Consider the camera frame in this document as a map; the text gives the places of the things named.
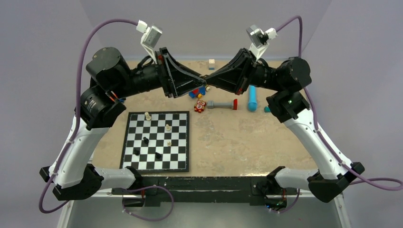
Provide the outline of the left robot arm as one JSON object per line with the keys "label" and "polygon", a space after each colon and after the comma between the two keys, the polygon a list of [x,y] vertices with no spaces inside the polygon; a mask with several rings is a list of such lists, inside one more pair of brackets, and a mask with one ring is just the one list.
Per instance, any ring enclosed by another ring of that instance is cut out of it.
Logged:
{"label": "left robot arm", "polygon": [[86,71],[91,75],[90,87],[81,94],[65,147],[40,175],[54,184],[52,192],[59,201],[84,200],[110,188],[137,194],[143,178],[136,168],[97,168],[89,162],[99,141],[126,109],[121,98],[158,88],[167,97],[177,98],[206,81],[178,63],[166,48],[154,55],[152,63],[131,69],[118,49],[105,47],[93,55]]}

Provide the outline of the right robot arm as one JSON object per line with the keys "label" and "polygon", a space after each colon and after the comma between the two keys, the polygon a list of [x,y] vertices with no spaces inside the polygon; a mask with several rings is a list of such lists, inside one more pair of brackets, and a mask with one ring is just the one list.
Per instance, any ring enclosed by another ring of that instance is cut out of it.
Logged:
{"label": "right robot arm", "polygon": [[317,165],[316,170],[277,167],[267,175],[267,189],[279,193],[285,188],[310,191],[318,200],[330,202],[364,172],[360,162],[352,162],[330,143],[314,120],[314,112],[301,90],[312,81],[308,62],[291,57],[277,68],[240,49],[225,66],[205,77],[207,84],[236,95],[248,86],[274,91],[267,97],[271,113],[303,144]]}

